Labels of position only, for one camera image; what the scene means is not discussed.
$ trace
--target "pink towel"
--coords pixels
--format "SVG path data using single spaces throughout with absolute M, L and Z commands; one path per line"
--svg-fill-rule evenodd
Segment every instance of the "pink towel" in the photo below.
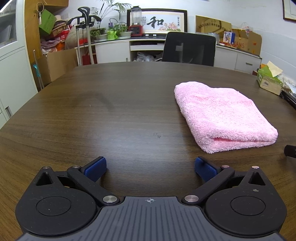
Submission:
M 174 92 L 196 143 L 207 153 L 267 146 L 277 139 L 254 102 L 234 89 L 187 82 Z

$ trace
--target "chair backrest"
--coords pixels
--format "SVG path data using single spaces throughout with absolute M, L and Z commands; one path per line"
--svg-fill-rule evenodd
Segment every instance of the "chair backrest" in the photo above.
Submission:
M 162 61 L 214 66 L 215 50 L 214 36 L 168 32 Z

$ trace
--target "picture frame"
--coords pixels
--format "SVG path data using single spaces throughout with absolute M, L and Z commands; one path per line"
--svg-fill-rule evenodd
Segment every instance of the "picture frame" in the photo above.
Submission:
M 127 10 L 127 26 L 131 25 L 131 10 Z M 167 34 L 170 31 L 187 32 L 187 11 L 166 8 L 142 8 L 145 34 Z
M 283 18 L 296 22 L 296 0 L 283 0 Z

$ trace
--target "drawer handle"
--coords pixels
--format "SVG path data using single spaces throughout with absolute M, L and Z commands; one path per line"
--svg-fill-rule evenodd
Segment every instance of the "drawer handle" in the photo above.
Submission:
M 6 110 L 6 113 L 7 113 L 8 117 L 9 117 L 9 119 L 10 119 L 10 118 L 12 117 L 11 109 L 9 108 L 9 106 L 7 106 L 7 107 L 5 108 L 5 110 Z

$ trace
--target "dark brown tabletop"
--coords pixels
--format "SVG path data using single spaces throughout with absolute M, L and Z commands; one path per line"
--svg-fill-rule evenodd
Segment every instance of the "dark brown tabletop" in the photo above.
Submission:
M 207 154 L 196 144 L 174 98 L 175 85 L 199 81 L 252 99 L 278 130 L 275 144 Z M 165 62 L 77 67 L 28 101 L 0 131 L 0 240 L 21 235 L 15 206 L 43 166 L 63 171 L 107 159 L 101 185 L 118 196 L 182 197 L 201 184 L 203 156 L 239 171 L 260 166 L 284 200 L 281 234 L 296 240 L 296 110 L 263 90 L 256 77 L 227 69 Z

